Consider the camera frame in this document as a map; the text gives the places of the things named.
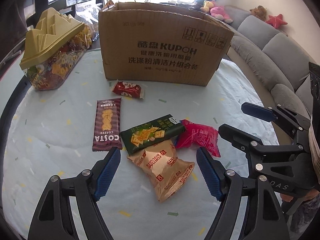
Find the red white candy packet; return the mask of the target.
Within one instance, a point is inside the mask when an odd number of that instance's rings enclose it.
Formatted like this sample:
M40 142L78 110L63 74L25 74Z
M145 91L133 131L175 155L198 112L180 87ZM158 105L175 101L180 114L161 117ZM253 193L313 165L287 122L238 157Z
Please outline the red white candy packet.
M111 86L111 92L134 99L144 99L145 94L144 88L140 85L125 81L116 81Z

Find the green cracker packet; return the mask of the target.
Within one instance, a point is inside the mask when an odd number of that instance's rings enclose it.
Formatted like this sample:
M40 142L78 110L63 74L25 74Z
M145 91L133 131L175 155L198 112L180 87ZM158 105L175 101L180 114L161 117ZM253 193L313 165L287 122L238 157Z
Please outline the green cracker packet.
M120 133L129 155L183 133L185 126L171 114L134 126Z

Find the pink snack bag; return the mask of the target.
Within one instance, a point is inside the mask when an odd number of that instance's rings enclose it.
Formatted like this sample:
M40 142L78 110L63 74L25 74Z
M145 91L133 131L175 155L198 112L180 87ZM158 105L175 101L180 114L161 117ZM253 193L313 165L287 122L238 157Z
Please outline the pink snack bag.
M185 131L177 136L176 148L189 148L192 144L204 147L212 156L221 157L217 142L219 132L215 128L207 125L196 124L183 119L180 123Z

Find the red star pillow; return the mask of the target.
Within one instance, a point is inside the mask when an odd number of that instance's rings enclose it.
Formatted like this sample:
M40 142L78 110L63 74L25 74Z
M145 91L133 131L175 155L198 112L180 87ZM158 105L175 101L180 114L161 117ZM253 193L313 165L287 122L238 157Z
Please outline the red star pillow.
M287 25L287 22L283 20L283 15L279 14L277 16L268 16L268 20L265 23L271 25L275 29L279 29L282 25Z

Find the brown cardboard box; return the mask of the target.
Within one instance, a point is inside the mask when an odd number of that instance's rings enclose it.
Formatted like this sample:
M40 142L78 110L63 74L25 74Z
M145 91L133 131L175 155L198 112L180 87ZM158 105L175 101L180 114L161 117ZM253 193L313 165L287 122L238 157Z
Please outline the brown cardboard box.
M229 50L233 32L202 12L125 2L99 12L105 77L206 86Z

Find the purple Costa cookie packet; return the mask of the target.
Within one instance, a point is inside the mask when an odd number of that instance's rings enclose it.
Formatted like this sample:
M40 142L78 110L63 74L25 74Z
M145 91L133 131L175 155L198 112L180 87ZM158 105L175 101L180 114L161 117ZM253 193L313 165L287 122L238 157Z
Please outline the purple Costa cookie packet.
M93 152L122 149L120 136L121 98L99 100L95 115Z

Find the brown plush toy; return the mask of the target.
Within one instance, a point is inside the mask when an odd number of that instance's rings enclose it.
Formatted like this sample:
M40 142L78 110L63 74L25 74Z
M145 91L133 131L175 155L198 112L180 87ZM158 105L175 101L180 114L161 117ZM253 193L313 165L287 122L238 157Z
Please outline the brown plush toy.
M267 10L262 5L259 5L253 9L250 9L249 11L251 15L257 17L262 21L266 21Z

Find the tan fortune biscuits bag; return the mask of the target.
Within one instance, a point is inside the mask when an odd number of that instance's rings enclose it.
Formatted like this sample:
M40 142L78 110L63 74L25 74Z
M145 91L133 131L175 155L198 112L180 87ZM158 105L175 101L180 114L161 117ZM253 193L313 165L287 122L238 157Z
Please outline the tan fortune biscuits bag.
M144 171L161 203L183 186L195 167L194 162L184 161L177 156L170 139L127 156L127 159Z

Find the pink plush toy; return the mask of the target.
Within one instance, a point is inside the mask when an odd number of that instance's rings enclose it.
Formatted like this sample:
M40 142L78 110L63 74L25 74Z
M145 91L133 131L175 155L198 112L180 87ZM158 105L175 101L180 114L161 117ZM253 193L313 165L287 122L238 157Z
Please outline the pink plush toy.
M227 14L223 6L218 6L215 0L204 1L203 6L200 7L200 11L209 14L213 18L225 23L233 23L233 20Z

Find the snack jar with gold lid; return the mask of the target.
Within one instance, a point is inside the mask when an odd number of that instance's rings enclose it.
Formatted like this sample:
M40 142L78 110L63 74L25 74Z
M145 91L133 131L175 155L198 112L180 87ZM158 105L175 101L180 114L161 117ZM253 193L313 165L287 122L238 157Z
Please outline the snack jar with gold lid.
M36 91L57 89L91 46L91 37L84 22L49 8L26 33L20 68Z

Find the grey curved sofa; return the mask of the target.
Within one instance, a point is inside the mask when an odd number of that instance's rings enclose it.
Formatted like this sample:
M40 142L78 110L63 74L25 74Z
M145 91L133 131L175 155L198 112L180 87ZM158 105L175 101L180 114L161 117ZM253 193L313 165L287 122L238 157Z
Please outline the grey curved sofa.
M309 63L314 59L292 38L252 15L225 6L234 33L227 53L252 84L265 107L281 105L309 118L313 97Z

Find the clear plastic bag of nuts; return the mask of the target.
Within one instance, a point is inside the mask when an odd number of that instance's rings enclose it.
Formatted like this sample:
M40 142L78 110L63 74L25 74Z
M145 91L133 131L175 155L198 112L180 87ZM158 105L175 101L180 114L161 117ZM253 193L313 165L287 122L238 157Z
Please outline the clear plastic bag of nuts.
M91 34L91 40L99 37L99 12L101 8L97 4L85 2L75 5L75 19L84 22Z

